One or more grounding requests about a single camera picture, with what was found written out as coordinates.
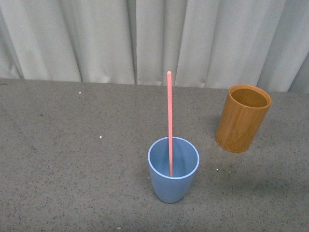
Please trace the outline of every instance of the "gray table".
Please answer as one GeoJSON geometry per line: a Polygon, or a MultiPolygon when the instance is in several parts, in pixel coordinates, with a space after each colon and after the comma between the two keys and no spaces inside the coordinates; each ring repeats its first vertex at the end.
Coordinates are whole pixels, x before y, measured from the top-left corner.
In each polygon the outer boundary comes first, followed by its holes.
{"type": "Polygon", "coordinates": [[[308,231],[309,95],[270,93],[250,149],[214,137],[227,90],[174,88],[174,135],[200,166],[161,202],[147,152],[166,88],[0,79],[0,231],[308,231]]]}

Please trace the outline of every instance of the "bamboo cup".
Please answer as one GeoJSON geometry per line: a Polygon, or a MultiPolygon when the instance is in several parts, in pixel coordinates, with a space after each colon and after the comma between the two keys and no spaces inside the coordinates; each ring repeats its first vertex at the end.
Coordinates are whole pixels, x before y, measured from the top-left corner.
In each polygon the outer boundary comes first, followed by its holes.
{"type": "Polygon", "coordinates": [[[234,153],[248,150],[270,105],[271,97],[262,89],[250,85],[232,86],[216,134],[219,146],[234,153]]]}

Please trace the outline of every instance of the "white curtain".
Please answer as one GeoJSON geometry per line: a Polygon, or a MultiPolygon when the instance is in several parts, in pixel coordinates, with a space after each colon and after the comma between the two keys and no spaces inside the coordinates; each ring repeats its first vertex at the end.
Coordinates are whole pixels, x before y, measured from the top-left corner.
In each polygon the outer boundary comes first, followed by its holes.
{"type": "Polygon", "coordinates": [[[309,0],[0,0],[0,77],[309,93],[309,0]]]}

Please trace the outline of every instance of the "straw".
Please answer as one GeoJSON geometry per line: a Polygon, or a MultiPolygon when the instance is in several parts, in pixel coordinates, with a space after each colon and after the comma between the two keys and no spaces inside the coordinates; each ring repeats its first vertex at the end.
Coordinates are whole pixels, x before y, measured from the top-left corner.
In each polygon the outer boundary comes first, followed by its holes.
{"type": "Polygon", "coordinates": [[[172,101],[172,72],[168,71],[168,115],[169,115],[169,176],[173,177],[173,101],[172,101]]]}

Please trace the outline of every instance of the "plastic cup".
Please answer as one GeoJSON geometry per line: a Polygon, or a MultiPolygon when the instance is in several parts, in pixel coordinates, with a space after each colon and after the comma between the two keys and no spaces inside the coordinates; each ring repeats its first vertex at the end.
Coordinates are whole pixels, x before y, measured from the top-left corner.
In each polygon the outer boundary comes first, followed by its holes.
{"type": "Polygon", "coordinates": [[[197,149],[187,140],[173,137],[173,177],[169,176],[168,137],[157,140],[148,151],[150,177],[156,195],[175,203],[189,190],[199,165],[197,149]]]}

